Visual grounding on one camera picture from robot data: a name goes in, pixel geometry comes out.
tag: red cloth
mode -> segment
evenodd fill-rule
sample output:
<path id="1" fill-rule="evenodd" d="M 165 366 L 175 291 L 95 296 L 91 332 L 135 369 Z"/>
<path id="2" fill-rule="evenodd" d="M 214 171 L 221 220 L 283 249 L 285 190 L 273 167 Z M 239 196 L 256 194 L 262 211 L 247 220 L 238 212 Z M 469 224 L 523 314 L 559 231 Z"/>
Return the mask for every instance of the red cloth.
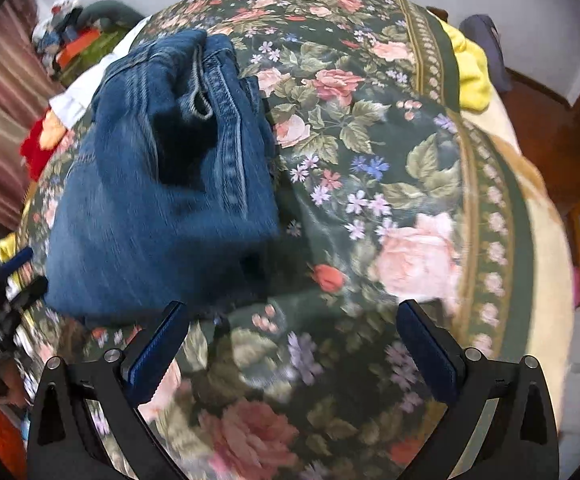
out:
<path id="1" fill-rule="evenodd" d="M 25 480 L 25 448 L 21 432 L 0 411 L 0 459 L 17 480 Z"/>
<path id="2" fill-rule="evenodd" d="M 35 182 L 38 182 L 45 165 L 48 163 L 48 160 L 50 160 L 52 153 L 56 150 L 56 146 L 51 150 L 42 150 L 41 146 L 39 146 L 39 137 L 41 137 L 43 131 L 43 120 L 49 111 L 50 108 L 47 108 L 43 117 L 34 123 L 30 129 L 30 134 L 23 141 L 18 150 L 18 152 L 25 157 L 30 178 Z"/>

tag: bed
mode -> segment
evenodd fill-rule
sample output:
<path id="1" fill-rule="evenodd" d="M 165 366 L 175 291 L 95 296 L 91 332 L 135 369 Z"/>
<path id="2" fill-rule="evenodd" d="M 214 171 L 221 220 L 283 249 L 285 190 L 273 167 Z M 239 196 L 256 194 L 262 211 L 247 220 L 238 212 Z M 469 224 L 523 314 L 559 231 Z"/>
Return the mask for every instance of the bed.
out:
<path id="1" fill-rule="evenodd" d="M 480 114 L 460 110 L 436 18 L 407 0 L 182 0 L 152 16 L 134 45 L 186 27 L 228 34 L 242 74 L 259 78 L 279 142 L 271 173 L 282 230 L 268 301 L 230 314 L 228 337 L 193 324 L 140 407 L 186 475 L 398 475 L 444 412 L 394 331 L 399 298 L 419 300 L 464 347 L 537 356 L 559 417 L 572 329 L 563 226 L 496 93 Z M 17 244 L 35 258 L 24 282 L 44 272 L 89 124 L 86 112 L 25 209 Z M 20 333 L 26 387 L 33 394 L 52 355 L 97 359 L 136 331 L 85 331 L 39 304 Z M 490 406 L 475 442 L 491 415 Z M 256 444 L 240 446 L 236 434 Z"/>

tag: yellow cloth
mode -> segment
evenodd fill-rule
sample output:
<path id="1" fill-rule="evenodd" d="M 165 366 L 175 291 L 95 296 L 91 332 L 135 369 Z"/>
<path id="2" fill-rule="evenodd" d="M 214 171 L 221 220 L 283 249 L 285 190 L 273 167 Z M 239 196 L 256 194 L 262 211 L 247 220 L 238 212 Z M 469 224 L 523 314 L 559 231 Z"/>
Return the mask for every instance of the yellow cloth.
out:
<path id="1" fill-rule="evenodd" d="M 439 20 L 452 42 L 459 66 L 459 106 L 481 112 L 490 104 L 492 85 L 488 76 L 488 58 L 483 49 L 468 40 L 460 30 Z"/>
<path id="2" fill-rule="evenodd" d="M 16 254 L 16 234 L 10 233 L 5 238 L 0 239 L 0 261 L 1 263 L 6 262 L 7 260 L 12 259 L 12 257 Z M 18 279 L 18 273 L 15 272 L 12 274 L 12 279 L 18 285 L 21 286 L 21 282 Z"/>

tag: denim fabric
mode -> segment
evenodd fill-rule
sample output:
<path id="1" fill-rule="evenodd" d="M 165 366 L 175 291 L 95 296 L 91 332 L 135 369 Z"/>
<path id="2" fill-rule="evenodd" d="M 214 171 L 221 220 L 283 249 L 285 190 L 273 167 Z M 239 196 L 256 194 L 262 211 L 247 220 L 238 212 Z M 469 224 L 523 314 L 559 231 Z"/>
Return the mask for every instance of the denim fabric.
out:
<path id="1" fill-rule="evenodd" d="M 106 70 L 92 118 L 50 235 L 47 303 L 97 324 L 262 294 L 275 141 L 229 38 L 138 47 Z"/>

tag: orange cloth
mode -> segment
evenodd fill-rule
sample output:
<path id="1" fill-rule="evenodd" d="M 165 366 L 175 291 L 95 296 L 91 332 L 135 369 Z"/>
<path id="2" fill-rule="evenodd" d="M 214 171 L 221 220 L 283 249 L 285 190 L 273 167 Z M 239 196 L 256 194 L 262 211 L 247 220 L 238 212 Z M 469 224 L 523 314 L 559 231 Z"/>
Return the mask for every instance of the orange cloth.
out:
<path id="1" fill-rule="evenodd" d="M 0 410 L 0 459 L 18 480 L 27 478 L 23 439 L 9 419 Z"/>
<path id="2" fill-rule="evenodd" d="M 81 34 L 76 40 L 68 43 L 65 48 L 58 53 L 56 57 L 56 62 L 61 69 L 67 67 L 68 63 L 74 59 L 79 53 L 85 50 L 88 46 L 90 46 L 96 38 L 98 38 L 101 33 L 92 28 L 87 32 Z"/>

